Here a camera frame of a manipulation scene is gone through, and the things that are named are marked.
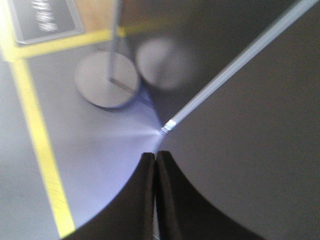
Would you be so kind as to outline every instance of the gray floor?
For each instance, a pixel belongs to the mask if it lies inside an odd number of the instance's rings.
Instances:
[[[74,85],[86,46],[28,60],[55,160],[76,227],[119,192],[143,152],[162,140],[148,94],[107,111],[85,101]],[[59,238],[10,72],[0,62],[0,239]]]

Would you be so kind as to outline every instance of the stanchion base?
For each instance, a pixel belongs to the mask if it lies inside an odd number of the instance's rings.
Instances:
[[[125,56],[114,53],[113,78],[108,80],[110,53],[97,51],[78,64],[74,80],[82,96],[104,108],[119,108],[138,94],[140,79],[134,64]]]

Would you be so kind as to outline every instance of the black curved object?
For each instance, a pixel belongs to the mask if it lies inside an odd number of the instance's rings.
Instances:
[[[155,156],[144,153],[119,194],[64,240],[150,240],[153,233]]]
[[[155,195],[162,240],[263,240],[212,206],[168,151],[157,154]]]

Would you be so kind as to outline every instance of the thin metal rod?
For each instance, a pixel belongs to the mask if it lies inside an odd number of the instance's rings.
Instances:
[[[269,43],[279,36],[285,29],[300,18],[319,0],[301,0],[294,3],[273,24],[262,32],[252,43],[248,45],[235,59],[233,59],[216,77],[214,77],[195,97],[189,101],[173,118],[162,128],[164,133],[173,129],[187,115],[189,115],[204,100],[213,94],[222,84],[231,78],[254,56],[262,51]]]
[[[115,70],[115,52],[118,51],[118,27],[120,25],[121,16],[122,16],[122,0],[114,0],[114,14],[112,20],[112,31],[111,31],[111,41],[110,41],[110,55],[109,62],[107,67],[107,80],[112,82]]]

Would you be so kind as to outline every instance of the black sign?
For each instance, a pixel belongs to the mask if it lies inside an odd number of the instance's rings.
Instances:
[[[83,32],[73,0],[8,0],[15,38],[34,44]]]

